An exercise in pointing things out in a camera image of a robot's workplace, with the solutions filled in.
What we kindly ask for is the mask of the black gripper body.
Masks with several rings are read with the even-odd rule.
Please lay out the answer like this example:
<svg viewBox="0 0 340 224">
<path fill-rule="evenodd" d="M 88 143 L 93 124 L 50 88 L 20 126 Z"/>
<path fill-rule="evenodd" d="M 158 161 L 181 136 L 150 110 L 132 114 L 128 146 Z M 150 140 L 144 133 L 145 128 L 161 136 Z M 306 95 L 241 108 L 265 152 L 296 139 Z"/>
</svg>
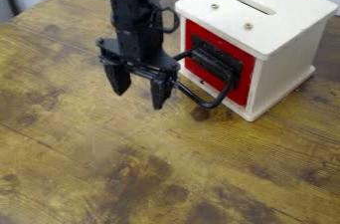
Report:
<svg viewBox="0 0 340 224">
<path fill-rule="evenodd" d="M 164 27 L 161 18 L 145 21 L 113 21 L 116 38 L 100 39 L 100 60 L 104 65 L 124 66 L 130 74 L 145 79 L 176 80 L 177 61 L 164 50 L 164 34 L 172 29 Z"/>
</svg>

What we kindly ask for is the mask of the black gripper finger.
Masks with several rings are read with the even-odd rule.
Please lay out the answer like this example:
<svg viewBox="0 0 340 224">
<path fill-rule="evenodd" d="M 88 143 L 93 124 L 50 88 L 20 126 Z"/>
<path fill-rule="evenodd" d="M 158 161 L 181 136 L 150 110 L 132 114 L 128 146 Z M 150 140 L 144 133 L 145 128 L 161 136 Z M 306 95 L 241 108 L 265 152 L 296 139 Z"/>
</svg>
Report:
<svg viewBox="0 0 340 224">
<path fill-rule="evenodd" d="M 166 78 L 153 78 L 150 81 L 153 108 L 160 110 L 170 97 L 172 84 Z"/>
<path fill-rule="evenodd" d="M 124 66 L 104 65 L 104 68 L 113 91 L 121 96 L 132 84 L 130 73 Z"/>
</svg>

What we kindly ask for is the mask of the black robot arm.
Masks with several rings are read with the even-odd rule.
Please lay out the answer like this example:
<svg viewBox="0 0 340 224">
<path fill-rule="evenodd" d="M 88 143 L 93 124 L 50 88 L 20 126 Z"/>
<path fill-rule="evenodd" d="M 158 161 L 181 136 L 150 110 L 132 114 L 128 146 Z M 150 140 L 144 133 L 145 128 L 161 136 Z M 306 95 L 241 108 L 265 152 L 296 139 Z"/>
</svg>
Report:
<svg viewBox="0 0 340 224">
<path fill-rule="evenodd" d="M 164 50 L 164 35 L 178 24 L 164 26 L 161 0 L 110 0 L 114 39 L 100 39 L 100 60 L 117 95 L 132 84 L 130 75 L 150 81 L 153 108 L 160 109 L 170 97 L 180 69 L 178 62 Z"/>
</svg>

